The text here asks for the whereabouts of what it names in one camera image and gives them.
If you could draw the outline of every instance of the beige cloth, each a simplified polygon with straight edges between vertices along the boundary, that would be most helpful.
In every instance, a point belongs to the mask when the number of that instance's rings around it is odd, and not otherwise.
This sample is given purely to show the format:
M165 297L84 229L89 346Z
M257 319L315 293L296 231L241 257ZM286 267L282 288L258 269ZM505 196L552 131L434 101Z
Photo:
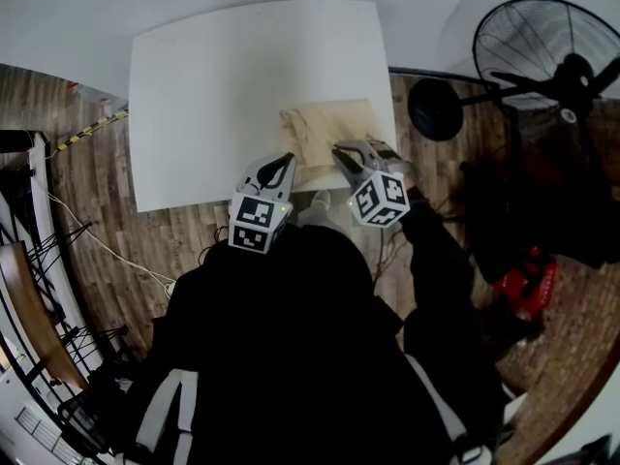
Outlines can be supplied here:
M344 140L379 139L368 100L306 104L280 111L281 147L296 157L295 184L326 175L334 166L333 145Z

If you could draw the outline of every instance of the black round disc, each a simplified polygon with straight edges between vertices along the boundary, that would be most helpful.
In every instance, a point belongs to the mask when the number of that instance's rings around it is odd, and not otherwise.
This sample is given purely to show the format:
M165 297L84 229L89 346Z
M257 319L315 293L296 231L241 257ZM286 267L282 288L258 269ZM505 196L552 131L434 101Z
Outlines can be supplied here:
M409 116L414 126L433 141L447 141L463 126L463 107L445 81L423 79L409 92Z

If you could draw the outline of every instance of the fan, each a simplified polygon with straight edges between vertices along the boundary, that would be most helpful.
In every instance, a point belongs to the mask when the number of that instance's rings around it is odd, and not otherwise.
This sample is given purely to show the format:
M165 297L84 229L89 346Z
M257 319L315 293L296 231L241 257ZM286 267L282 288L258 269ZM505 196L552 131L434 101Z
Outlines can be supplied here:
M462 108L471 104L559 106L567 121L578 123L590 157L596 156L586 119L593 100L620 75L620 35L606 22L562 0L511 0L481 21L473 53L486 94L458 99L447 83L431 78L412 88L409 113L424 136L456 136Z

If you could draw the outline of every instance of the white table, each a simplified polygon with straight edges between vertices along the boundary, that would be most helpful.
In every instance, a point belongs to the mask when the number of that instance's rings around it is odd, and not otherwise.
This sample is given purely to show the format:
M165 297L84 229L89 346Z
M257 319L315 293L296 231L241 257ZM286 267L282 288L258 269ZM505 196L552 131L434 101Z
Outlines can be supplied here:
M280 151L281 109L364 98L396 147L374 3L269 2L140 35L129 116L138 210L229 200L251 162ZM296 189L346 186L334 172Z

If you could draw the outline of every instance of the fan blade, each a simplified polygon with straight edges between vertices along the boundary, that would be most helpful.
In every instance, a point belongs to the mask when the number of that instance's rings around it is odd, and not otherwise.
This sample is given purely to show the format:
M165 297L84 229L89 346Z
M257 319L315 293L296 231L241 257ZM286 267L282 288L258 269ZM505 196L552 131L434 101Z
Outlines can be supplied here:
M518 76L510 73L492 72L491 75L494 78L501 79L502 81L511 82L516 86L527 88L528 91L524 91L524 93L534 92L540 93L544 96L549 96L548 88L546 88L548 81L535 81L525 76Z
M593 97L603 93L620 76L620 56L614 58L601 73L590 81L588 91Z

